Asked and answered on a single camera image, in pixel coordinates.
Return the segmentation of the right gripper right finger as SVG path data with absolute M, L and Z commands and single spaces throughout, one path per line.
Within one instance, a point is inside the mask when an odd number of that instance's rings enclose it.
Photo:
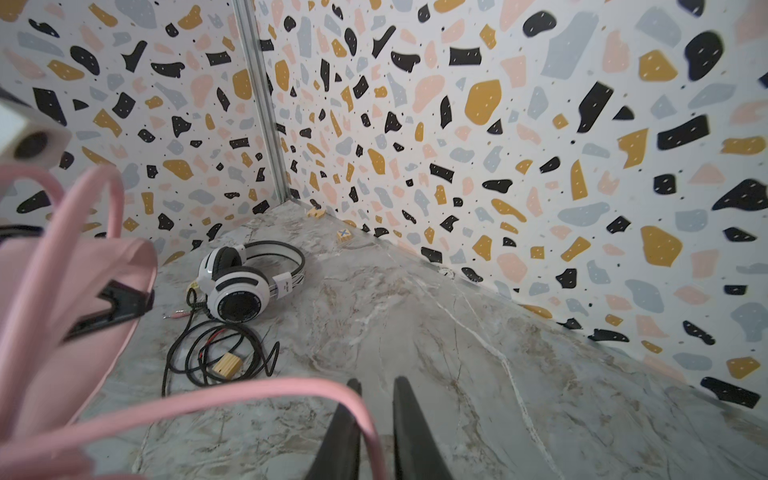
M 396 479 L 452 479 L 409 380 L 394 382 L 393 432 Z

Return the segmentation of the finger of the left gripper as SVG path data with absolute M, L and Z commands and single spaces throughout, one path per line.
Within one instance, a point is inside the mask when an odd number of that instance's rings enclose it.
M 97 296 L 109 304 L 106 309 L 81 316 L 64 337 L 70 342 L 124 323 L 138 320 L 154 306 L 155 291 L 140 291 L 112 280 Z

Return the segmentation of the pink headphones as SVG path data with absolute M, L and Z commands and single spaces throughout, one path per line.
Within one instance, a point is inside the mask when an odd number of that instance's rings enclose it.
M 65 190 L 47 171 L 9 165 L 2 182 L 31 179 L 54 207 L 47 227 L 1 242 L 1 443 L 72 423 L 101 388 L 138 320 L 63 342 L 81 316 L 106 309 L 112 280 L 154 288 L 153 244 L 125 237 L 124 186 L 97 166 Z

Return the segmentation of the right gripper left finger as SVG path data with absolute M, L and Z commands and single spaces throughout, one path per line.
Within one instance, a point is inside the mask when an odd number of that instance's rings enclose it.
M 357 480 L 361 430 L 356 417 L 341 402 L 332 416 L 305 479 Z

